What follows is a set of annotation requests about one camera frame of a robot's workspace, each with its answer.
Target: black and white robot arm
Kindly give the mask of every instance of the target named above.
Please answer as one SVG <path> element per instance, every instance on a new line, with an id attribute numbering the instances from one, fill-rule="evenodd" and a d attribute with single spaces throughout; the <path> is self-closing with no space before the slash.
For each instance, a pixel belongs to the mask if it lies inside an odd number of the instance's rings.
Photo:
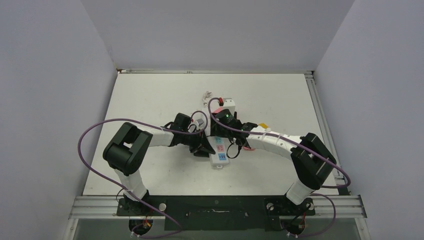
<path id="1" fill-rule="evenodd" d="M 335 164 L 336 160 L 315 134 L 308 133 L 306 136 L 292 136 L 269 131 L 269 129 L 265 129 L 255 123 L 242 123 L 236 118 L 237 114 L 233 115 L 232 112 L 224 106 L 221 111 L 213 113 L 213 115 L 225 126 L 245 131 L 246 133 L 229 130 L 211 120 L 210 130 L 208 130 L 210 136 L 228 138 L 238 145 L 239 149 L 241 147 L 263 149 L 292 160 L 298 180 L 292 184 L 285 196 L 295 205 L 300 205 L 310 193 L 321 188 L 332 172 L 333 167 L 304 149 L 279 137 L 285 137 L 299 145 L 312 149 Z M 189 146 L 190 152 L 195 156 L 208 157 L 209 154 L 215 154 L 205 132 L 201 131 L 198 134 L 188 135 L 167 131 L 174 130 L 187 133 L 190 124 L 192 124 L 191 117 L 182 113 L 178 113 L 175 120 L 162 129 L 144 126 L 137 127 L 125 122 L 105 148 L 103 158 L 115 170 L 120 182 L 129 191 L 132 191 L 140 199 L 148 197 L 149 191 L 144 186 L 139 171 L 148 147 L 173 147 L 178 144 L 184 144 Z M 130 194 L 125 192 L 124 195 L 136 201 Z"/>

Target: white table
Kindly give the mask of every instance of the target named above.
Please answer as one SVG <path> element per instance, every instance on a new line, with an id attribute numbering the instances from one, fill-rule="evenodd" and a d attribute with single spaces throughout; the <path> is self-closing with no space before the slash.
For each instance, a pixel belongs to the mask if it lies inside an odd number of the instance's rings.
<path id="1" fill-rule="evenodd" d="M 266 123 L 273 131 L 321 137 L 303 74 L 119 74 L 105 119 L 130 118 L 163 126 L 177 113 L 201 110 L 202 95 L 232 98 L 242 122 Z M 106 123 L 93 168 L 119 180 L 103 160 L 105 146 L 123 122 Z M 297 179 L 291 160 L 263 150 L 242 150 L 223 169 L 195 157 L 188 146 L 151 147 L 140 167 L 151 195 L 283 195 Z M 325 185 L 336 185 L 333 174 Z M 90 172 L 83 195 L 114 196 L 120 187 Z M 317 193 L 338 195 L 336 189 Z"/>

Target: white wall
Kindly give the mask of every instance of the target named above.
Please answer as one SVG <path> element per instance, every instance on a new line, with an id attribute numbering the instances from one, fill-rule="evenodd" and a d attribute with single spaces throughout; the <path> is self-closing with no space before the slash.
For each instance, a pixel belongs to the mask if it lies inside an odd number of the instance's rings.
<path id="1" fill-rule="evenodd" d="M 424 1 L 356 0 L 315 72 L 374 240 L 423 239 Z"/>
<path id="2" fill-rule="evenodd" d="M 122 69 L 314 70 L 354 0 L 81 0 Z"/>
<path id="3" fill-rule="evenodd" d="M 62 239 L 116 71 L 79 0 L 2 1 L 0 23 L 0 239 Z"/>

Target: metal frame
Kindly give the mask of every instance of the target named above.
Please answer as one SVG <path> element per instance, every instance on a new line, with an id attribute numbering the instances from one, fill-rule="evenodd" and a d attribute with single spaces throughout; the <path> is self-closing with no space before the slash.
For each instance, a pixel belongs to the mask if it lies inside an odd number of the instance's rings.
<path id="1" fill-rule="evenodd" d="M 154 69 L 120 69 L 120 74 L 304 74 L 324 144 L 329 148 L 340 166 L 336 148 L 321 106 L 312 71 L 208 71 L 208 70 L 154 70 Z M 344 184 L 345 179 L 339 171 L 333 171 L 336 184 Z M 336 205 L 336 218 L 354 218 L 361 240 L 370 240 L 371 236 L 365 221 L 367 217 L 360 196 L 329 196 Z M 333 217 L 330 202 L 319 196 L 312 196 L 315 216 L 310 218 L 328 219 Z M 73 240 L 79 219 L 143 219 L 145 216 L 117 216 L 118 202 L 114 196 L 77 196 L 74 200 L 69 221 L 63 236 L 64 240 Z M 164 219 L 164 216 L 148 216 L 148 219 Z"/>

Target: wall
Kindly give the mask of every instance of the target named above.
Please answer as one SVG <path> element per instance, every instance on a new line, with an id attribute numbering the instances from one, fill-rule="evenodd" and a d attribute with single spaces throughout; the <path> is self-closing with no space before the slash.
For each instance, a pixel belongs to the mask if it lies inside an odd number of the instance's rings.
<path id="1" fill-rule="evenodd" d="M 314 70 L 354 0 L 81 0 L 118 68 Z"/>
<path id="2" fill-rule="evenodd" d="M 78 0 L 2 1 L 0 23 L 0 239 L 62 239 L 116 70 Z"/>
<path id="3" fill-rule="evenodd" d="M 356 0 L 315 72 L 374 240 L 423 239 L 424 1 Z"/>

